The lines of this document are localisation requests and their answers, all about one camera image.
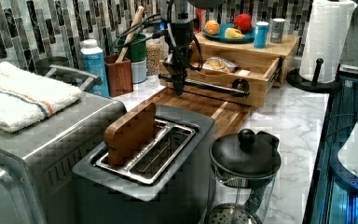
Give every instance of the blue plate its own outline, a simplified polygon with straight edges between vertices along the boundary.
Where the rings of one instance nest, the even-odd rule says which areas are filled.
[[[252,43],[255,40],[255,29],[252,28],[248,33],[245,34],[244,38],[226,38],[225,32],[227,28],[232,28],[233,24],[221,24],[219,33],[217,35],[209,35],[205,32],[205,29],[202,29],[202,32],[212,40],[216,40],[224,43],[233,43],[233,44],[246,44]]]

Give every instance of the paper towel roll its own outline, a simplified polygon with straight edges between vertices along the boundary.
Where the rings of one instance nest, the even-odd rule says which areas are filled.
[[[324,59],[318,82],[330,82],[336,72],[357,4],[350,0],[313,1],[299,74],[311,81],[318,58]]]

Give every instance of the white towel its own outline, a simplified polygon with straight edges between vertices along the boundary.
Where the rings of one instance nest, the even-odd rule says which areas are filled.
[[[0,128],[7,132],[46,119],[81,96],[77,87],[0,63]]]

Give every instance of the paper towel holder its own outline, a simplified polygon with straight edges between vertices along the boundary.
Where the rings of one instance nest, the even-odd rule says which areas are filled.
[[[317,93],[333,93],[338,91],[339,82],[336,80],[326,83],[318,82],[319,74],[321,72],[322,64],[324,60],[319,58],[316,60],[316,67],[313,73],[312,81],[303,78],[299,74],[299,69],[294,69],[287,74],[287,82],[302,91],[310,91]]]

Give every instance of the toaster slot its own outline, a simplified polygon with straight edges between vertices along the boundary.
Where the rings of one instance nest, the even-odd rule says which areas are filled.
[[[190,135],[191,131],[173,127],[130,168],[130,172],[144,178],[152,178],[169,165]]]

